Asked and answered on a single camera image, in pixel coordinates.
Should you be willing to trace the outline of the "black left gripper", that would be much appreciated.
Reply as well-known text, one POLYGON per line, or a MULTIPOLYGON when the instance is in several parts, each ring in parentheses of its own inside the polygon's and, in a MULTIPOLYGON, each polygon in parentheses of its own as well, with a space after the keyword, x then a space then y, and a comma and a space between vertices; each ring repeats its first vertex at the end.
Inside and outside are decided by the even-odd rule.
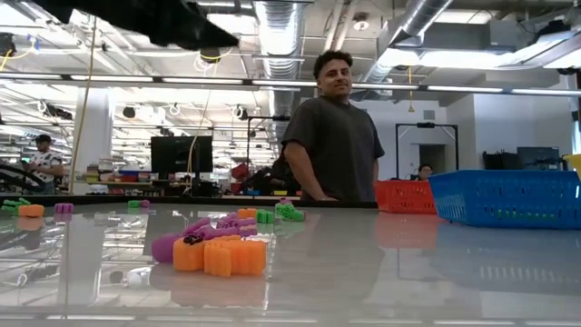
POLYGON ((68 23, 73 11, 94 15, 123 29, 149 37, 154 45, 177 45, 197 51, 236 47, 239 39, 211 23, 195 3, 183 0, 33 0, 68 23))

